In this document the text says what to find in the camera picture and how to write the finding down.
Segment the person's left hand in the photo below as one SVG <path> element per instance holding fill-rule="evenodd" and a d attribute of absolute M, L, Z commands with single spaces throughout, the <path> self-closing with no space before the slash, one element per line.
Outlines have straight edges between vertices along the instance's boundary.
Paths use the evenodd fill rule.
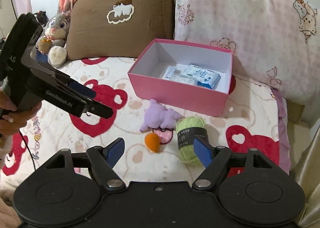
<path fill-rule="evenodd" d="M 19 132 L 20 128 L 27 125 L 27 121 L 34 117 L 40 110 L 42 102 L 39 102 L 31 110 L 16 112 L 16 106 L 6 93 L 1 91 L 1 108 L 11 111 L 7 115 L 1 117 L 1 134 L 3 136 L 11 136 Z"/>

